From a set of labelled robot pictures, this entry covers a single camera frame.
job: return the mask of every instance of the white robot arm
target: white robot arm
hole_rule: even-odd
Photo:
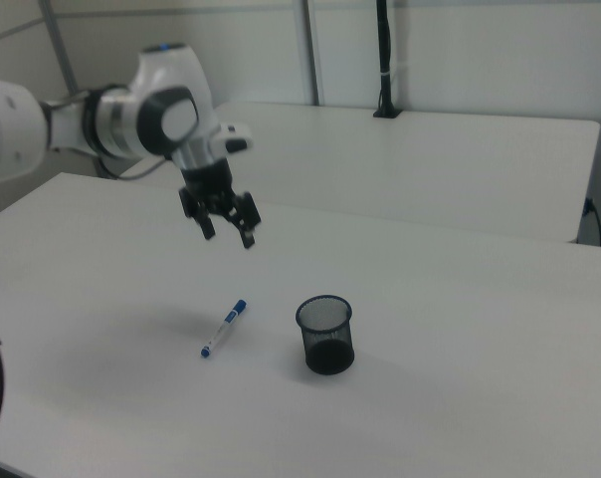
[[[161,155],[182,171],[187,217],[214,236],[209,214],[225,217],[254,244],[261,222],[249,193],[232,190],[227,156],[252,145],[246,126],[220,123],[201,64],[190,47],[162,44],[139,54],[128,86],[110,85],[62,102],[38,103],[23,87],[0,82],[0,180],[41,163],[47,149],[112,158]]]

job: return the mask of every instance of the black clamp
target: black clamp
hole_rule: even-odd
[[[210,214],[224,217],[239,230],[243,247],[249,249],[255,243],[254,229],[261,223],[261,215],[252,198],[232,190],[232,173],[227,159],[201,169],[182,171],[186,186],[179,190],[179,197],[186,217],[194,219],[201,227],[206,240],[215,235]]]

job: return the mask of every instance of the desk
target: desk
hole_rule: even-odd
[[[286,105],[225,104],[254,149],[231,158],[257,199],[561,242],[577,237],[599,124]],[[155,159],[143,161],[140,172]],[[163,167],[141,181],[178,189]]]
[[[0,462],[37,478],[601,476],[601,249],[60,175],[0,214]],[[352,305],[303,363],[297,306]],[[237,299],[227,341],[199,351]]]

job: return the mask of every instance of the blue marker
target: blue marker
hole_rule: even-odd
[[[245,310],[245,306],[247,306],[245,301],[237,302],[237,305],[234,306],[234,309],[232,309],[230,314],[228,314],[228,317],[225,318],[225,321],[223,321],[223,324],[221,324],[221,327],[219,328],[217,333],[212,339],[210,339],[208,345],[201,349],[201,355],[203,357],[208,357],[210,355],[210,353],[212,352],[212,350],[214,350],[219,341],[223,339],[223,336],[225,336],[226,333],[230,330],[230,326],[234,324],[234,319]]]

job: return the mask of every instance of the mesh pencil cup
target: mesh pencil cup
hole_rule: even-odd
[[[334,375],[353,363],[351,306],[337,296],[317,296],[297,310],[307,366],[321,375]]]

